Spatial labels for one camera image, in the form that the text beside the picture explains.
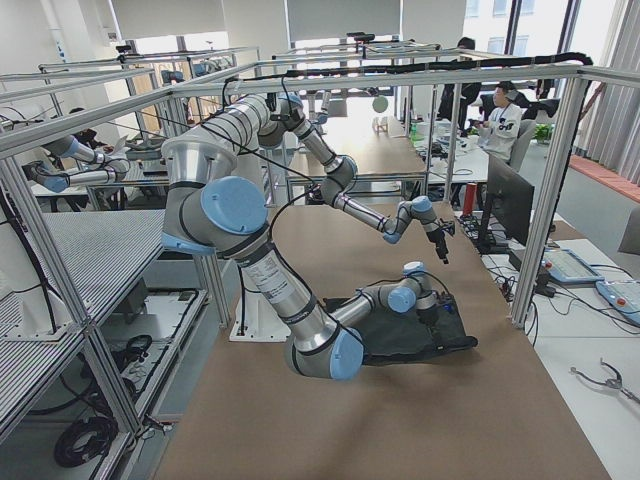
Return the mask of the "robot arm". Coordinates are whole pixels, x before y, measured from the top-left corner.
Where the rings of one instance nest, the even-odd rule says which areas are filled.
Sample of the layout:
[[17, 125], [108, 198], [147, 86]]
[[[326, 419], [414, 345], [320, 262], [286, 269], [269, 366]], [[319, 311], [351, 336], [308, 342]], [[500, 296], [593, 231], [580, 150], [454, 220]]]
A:
[[357, 165], [348, 155], [338, 155], [306, 118], [300, 99], [286, 93], [252, 94], [237, 100], [190, 131], [204, 136], [212, 150], [206, 157], [225, 154], [232, 160], [240, 154], [251, 154], [250, 144], [261, 147], [278, 144], [285, 132], [296, 135], [307, 150], [323, 166], [325, 177], [318, 185], [325, 204], [342, 210], [379, 231], [385, 241], [397, 242], [412, 220], [418, 220], [428, 239], [435, 245], [438, 257], [447, 262], [445, 231], [450, 224], [440, 221], [430, 200], [419, 196], [398, 204], [394, 217], [384, 217], [358, 203], [347, 194], [355, 179]]
[[231, 139], [207, 140], [196, 132], [163, 144], [170, 189], [162, 244], [171, 251], [235, 261], [287, 326], [285, 359], [292, 371], [314, 378], [353, 378], [368, 358], [378, 356], [357, 327], [379, 309], [414, 312], [428, 331], [430, 347], [452, 349], [449, 337], [435, 328], [440, 311], [454, 298], [432, 289], [432, 277], [418, 261], [405, 265], [401, 280], [364, 287], [334, 312], [326, 311], [272, 240], [258, 187], [233, 175], [241, 148]]

